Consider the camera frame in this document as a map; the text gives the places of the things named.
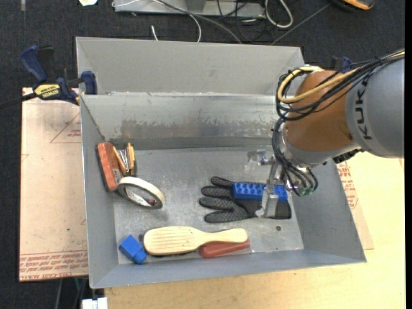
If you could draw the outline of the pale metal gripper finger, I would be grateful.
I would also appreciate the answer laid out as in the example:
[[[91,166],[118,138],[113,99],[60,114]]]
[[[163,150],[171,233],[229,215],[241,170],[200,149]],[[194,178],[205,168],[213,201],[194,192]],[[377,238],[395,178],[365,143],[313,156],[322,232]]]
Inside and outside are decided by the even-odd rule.
[[[274,218],[279,196],[265,192],[262,200],[262,208],[257,211],[258,218]]]
[[[247,167],[255,165],[272,165],[274,158],[267,158],[265,149],[256,149],[247,152]]]

